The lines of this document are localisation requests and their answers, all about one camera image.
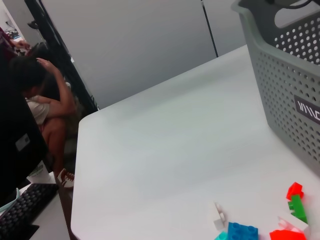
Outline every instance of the perforated basket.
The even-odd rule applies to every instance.
[[[281,8],[265,0],[237,0],[232,9],[240,15],[269,126],[319,174],[320,12],[278,28]]]

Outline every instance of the toy building block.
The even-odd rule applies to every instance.
[[[228,240],[258,240],[258,228],[229,222]]]
[[[308,224],[305,209],[302,205],[301,198],[299,195],[293,195],[291,197],[291,201],[288,202],[288,205],[289,209],[293,210],[293,212],[291,213],[293,216]]]
[[[303,233],[307,239],[310,237],[311,231],[309,225],[294,217],[293,215],[286,212],[281,212],[281,214],[278,215],[278,219],[279,226],[283,230]]]
[[[275,230],[270,232],[270,238],[271,240],[307,240],[303,233],[289,230]]]
[[[286,194],[286,199],[291,201],[291,197],[293,195],[299,195],[301,199],[304,197],[304,193],[302,192],[302,185],[300,185],[297,182],[295,182],[294,184],[292,184],[291,187],[289,187],[288,193]]]
[[[215,225],[215,228],[217,230],[221,230],[223,229],[224,226],[224,222],[225,222],[225,216],[222,213],[222,210],[220,208],[220,205],[217,203],[213,203],[211,206],[211,215],[212,215],[212,219],[213,219],[213,223]]]
[[[227,240],[227,239],[228,239],[228,234],[223,231],[223,232],[220,233],[220,235],[217,236],[216,239],[214,239],[214,240]]]

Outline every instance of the person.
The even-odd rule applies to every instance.
[[[53,172],[65,188],[72,188],[74,175],[63,167],[66,140],[64,117],[76,112],[76,104],[61,72],[42,58],[18,56],[10,62],[10,73],[25,97],[49,152],[54,157]],[[60,101],[40,96],[44,79],[53,75],[59,89]]]
[[[0,27],[0,47],[3,49],[4,56],[9,62],[11,59],[17,56],[15,49],[26,49],[30,48],[30,45],[25,40],[14,41],[3,31]]]

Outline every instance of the sneaker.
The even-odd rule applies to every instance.
[[[57,178],[64,188],[66,189],[74,188],[75,175],[70,172],[67,172],[65,168],[62,169],[62,171],[59,173]]]

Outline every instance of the keyboard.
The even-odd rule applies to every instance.
[[[16,202],[0,216],[0,240],[29,239],[39,228],[31,225],[54,198],[57,184],[31,184]]]

